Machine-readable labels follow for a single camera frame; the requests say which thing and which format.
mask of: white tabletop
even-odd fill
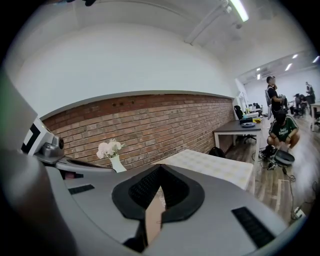
[[[318,102],[316,102],[316,103],[313,103],[313,104],[310,104],[310,106],[320,107],[320,101],[318,101]]]
[[[189,169],[231,182],[243,190],[247,189],[254,165],[212,156],[186,149],[153,164],[165,164]]]
[[[258,112],[254,112],[254,113],[249,113],[249,114],[245,114],[248,118],[255,118],[259,116]]]

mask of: round device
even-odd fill
[[[242,123],[241,126],[243,128],[249,128],[249,127],[254,127],[256,126],[256,123],[255,122],[245,122],[245,123]]]
[[[288,152],[278,150],[274,156],[275,160],[285,165],[292,165],[295,161],[295,157]]]

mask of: gray desk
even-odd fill
[[[236,135],[256,135],[256,146],[255,146],[255,156],[254,156],[254,177],[256,177],[256,170],[258,169],[258,159],[259,159],[259,149],[260,149],[260,138],[261,138],[261,124],[257,123],[254,127],[243,128],[239,120],[230,121],[218,129],[214,130],[215,146],[220,148],[219,135],[232,135],[233,145],[236,145]]]

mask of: green shirt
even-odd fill
[[[297,124],[291,116],[287,115],[284,126],[279,125],[276,120],[273,121],[269,134],[275,134],[281,142],[285,142],[288,135],[294,129],[298,129]]]

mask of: flower vase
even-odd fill
[[[109,158],[112,164],[112,168],[117,172],[117,173],[121,173],[126,171],[127,169],[122,165],[122,163],[120,162],[119,159],[119,155],[115,156],[115,157],[111,157]]]

